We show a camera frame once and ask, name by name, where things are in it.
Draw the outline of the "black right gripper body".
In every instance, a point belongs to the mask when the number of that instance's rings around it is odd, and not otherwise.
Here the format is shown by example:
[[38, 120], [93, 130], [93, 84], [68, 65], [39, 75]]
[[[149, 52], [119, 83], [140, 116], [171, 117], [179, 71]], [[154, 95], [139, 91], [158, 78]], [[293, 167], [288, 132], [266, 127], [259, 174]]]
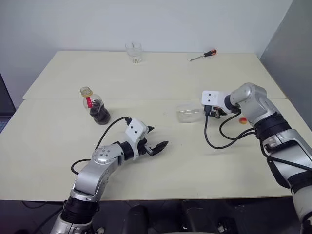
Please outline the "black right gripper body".
[[225, 113], [221, 108], [210, 105], [204, 106], [204, 113], [206, 117], [214, 117], [216, 119], [220, 119], [221, 116], [227, 115], [227, 113]]

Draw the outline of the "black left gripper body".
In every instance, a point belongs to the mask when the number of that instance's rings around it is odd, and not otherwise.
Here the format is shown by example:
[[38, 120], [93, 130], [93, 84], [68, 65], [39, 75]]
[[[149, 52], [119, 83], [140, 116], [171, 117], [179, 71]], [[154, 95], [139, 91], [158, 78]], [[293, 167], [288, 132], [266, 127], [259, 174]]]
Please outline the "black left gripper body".
[[139, 142], [137, 145], [138, 155], [148, 154], [150, 147], [147, 145], [147, 139], [145, 136], [147, 135], [147, 130], [144, 130], [139, 135]]

